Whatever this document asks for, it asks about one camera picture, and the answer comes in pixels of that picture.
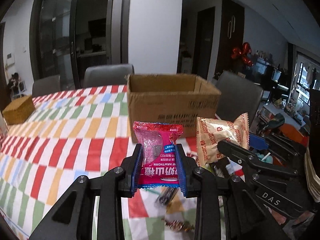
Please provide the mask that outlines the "grey chair behind table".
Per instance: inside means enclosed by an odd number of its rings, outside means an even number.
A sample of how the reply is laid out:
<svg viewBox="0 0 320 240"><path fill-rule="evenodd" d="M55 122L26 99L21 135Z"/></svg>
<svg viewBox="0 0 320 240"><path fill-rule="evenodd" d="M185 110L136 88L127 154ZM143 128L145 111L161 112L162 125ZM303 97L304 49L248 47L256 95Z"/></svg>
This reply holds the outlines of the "grey chair behind table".
<svg viewBox="0 0 320 240"><path fill-rule="evenodd" d="M134 74L132 64L113 64L88 67L85 71L82 88L109 85L125 85L127 77Z"/></svg>

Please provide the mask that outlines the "beige cookie snack packet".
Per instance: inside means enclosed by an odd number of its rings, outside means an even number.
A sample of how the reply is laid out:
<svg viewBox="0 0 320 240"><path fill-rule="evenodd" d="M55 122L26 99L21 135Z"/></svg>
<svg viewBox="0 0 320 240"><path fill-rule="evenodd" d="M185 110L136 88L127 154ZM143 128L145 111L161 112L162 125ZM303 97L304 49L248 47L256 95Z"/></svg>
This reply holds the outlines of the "beige cookie snack packet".
<svg viewBox="0 0 320 240"><path fill-rule="evenodd" d="M242 113L234 122L196 118L196 147L199 165L217 162L225 156L217 149L218 142L227 140L242 148L249 148L249 119Z"/></svg>

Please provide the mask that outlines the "woven yellow box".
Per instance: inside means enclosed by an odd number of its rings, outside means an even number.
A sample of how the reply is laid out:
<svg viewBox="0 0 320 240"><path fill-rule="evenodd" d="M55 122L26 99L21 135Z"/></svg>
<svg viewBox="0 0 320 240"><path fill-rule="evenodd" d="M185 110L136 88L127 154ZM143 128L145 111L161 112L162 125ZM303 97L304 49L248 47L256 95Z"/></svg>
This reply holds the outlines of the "woven yellow box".
<svg viewBox="0 0 320 240"><path fill-rule="evenodd" d="M31 95L13 100L3 110L3 118L8 125L24 123L35 111L33 98Z"/></svg>

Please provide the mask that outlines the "brown cardboard box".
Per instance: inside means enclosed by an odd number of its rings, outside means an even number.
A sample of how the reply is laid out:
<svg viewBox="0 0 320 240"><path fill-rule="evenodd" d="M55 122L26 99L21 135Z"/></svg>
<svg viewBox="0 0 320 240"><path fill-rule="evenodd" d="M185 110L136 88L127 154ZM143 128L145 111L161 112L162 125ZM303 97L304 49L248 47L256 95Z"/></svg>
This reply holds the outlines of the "brown cardboard box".
<svg viewBox="0 0 320 240"><path fill-rule="evenodd" d="M196 118L214 118L221 92L194 74L133 74L127 80L127 106L131 138L133 123L183 125L183 137L196 136Z"/></svg>

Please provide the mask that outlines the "colourful checkered tablecloth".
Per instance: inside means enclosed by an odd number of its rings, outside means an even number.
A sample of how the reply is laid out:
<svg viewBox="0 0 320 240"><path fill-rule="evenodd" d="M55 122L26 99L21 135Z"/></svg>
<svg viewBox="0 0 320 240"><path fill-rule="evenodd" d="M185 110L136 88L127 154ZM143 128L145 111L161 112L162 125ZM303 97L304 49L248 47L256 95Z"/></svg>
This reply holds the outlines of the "colourful checkered tablecloth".
<svg viewBox="0 0 320 240"><path fill-rule="evenodd" d="M113 85L36 97L28 120L9 126L1 141L1 214L18 239L29 238L78 176L102 176L132 155L126 90ZM158 207L161 190L121 200L125 239L193 239L163 219L194 225L196 199L178 191L169 207Z"/></svg>

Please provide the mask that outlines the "grey chair right side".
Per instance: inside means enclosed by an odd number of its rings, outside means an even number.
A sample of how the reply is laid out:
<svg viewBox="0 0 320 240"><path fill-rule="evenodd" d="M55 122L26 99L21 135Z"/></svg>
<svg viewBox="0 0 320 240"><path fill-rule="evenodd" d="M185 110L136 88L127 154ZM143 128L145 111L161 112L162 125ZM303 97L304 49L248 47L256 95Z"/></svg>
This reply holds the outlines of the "grey chair right side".
<svg viewBox="0 0 320 240"><path fill-rule="evenodd" d="M257 84L231 72L223 72L216 87L221 95L216 114L220 119L234 121L243 113L251 124L263 97L264 90Z"/></svg>

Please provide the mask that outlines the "pink hawthorn snack packet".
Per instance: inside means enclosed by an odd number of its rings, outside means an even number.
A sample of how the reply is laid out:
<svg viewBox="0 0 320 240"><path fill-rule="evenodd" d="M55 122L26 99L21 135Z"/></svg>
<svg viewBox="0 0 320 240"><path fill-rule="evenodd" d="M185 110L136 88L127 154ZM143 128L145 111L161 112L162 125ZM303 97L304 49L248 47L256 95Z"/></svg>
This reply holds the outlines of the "pink hawthorn snack packet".
<svg viewBox="0 0 320 240"><path fill-rule="evenodd" d="M143 148L138 187L177 188L176 140L183 134L183 126L135 121L133 130Z"/></svg>

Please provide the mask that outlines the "red foil balloon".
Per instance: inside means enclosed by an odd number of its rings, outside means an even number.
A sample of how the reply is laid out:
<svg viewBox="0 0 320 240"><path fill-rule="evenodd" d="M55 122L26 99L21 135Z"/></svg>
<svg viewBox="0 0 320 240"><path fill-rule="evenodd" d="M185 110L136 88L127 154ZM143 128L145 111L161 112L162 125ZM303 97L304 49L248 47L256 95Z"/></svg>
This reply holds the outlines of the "red foil balloon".
<svg viewBox="0 0 320 240"><path fill-rule="evenodd" d="M244 42L241 48L235 47L232 49L231 58L234 60L240 58L246 66L251 67L253 66L253 61L248 57L248 54L251 54L251 52L250 44Z"/></svg>

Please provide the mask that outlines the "gold red candy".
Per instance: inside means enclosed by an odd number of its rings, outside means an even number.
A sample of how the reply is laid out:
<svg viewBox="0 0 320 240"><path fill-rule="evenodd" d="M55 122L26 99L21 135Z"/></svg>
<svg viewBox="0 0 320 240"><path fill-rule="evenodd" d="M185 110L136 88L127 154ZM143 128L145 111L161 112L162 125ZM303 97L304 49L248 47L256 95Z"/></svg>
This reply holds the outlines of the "gold red candy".
<svg viewBox="0 0 320 240"><path fill-rule="evenodd" d="M195 227L191 225L189 222L182 222L179 220L167 220L167 219L162 219L165 226L167 226L170 230L174 232L189 232L195 230Z"/></svg>

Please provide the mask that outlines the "grey chair far left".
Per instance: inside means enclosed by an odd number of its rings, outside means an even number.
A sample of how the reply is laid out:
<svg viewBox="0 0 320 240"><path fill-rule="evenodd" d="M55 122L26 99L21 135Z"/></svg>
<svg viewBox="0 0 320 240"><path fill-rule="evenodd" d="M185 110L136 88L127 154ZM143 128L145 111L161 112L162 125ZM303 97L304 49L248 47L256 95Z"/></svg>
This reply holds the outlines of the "grey chair far left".
<svg viewBox="0 0 320 240"><path fill-rule="evenodd" d="M59 92L60 87L60 75L53 75L36 80L32 88L32 97L44 96Z"/></svg>

